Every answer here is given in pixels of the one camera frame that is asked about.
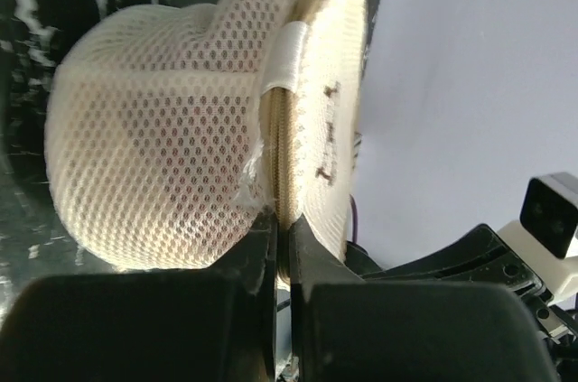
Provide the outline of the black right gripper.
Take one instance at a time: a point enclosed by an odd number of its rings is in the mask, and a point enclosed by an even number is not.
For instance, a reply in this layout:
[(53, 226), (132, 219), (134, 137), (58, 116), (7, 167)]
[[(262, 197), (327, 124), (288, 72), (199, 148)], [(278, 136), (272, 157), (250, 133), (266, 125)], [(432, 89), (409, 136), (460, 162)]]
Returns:
[(486, 224), (429, 256), (389, 269), (381, 268), (364, 248), (350, 241), (345, 266), (370, 282), (439, 280), (503, 285), (535, 318), (559, 379), (577, 379), (577, 311), (555, 304), (543, 278)]

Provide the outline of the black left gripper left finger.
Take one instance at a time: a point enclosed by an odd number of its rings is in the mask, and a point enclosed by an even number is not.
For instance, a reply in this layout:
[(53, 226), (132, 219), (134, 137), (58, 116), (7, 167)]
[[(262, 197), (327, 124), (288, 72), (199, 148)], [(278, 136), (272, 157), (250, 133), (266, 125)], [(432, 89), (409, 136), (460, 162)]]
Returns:
[(52, 276), (1, 329), (4, 381), (271, 381), (277, 222), (199, 270)]

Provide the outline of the white mesh cylindrical laundry bag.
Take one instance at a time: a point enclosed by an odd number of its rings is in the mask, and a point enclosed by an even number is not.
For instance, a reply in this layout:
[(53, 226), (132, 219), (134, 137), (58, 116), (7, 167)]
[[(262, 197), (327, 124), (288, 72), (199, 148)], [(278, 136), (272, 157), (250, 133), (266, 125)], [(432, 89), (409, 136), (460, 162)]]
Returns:
[(275, 214), (346, 253), (366, 0), (135, 5), (56, 69), (56, 213), (122, 269), (203, 268)]

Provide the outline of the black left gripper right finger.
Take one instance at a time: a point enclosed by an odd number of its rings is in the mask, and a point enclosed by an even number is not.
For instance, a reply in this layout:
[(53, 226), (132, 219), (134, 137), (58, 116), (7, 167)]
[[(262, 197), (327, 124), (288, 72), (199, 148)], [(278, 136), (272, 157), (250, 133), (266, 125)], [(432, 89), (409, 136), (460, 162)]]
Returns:
[(556, 381), (535, 318), (503, 285), (370, 282), (305, 219), (289, 230), (302, 381)]

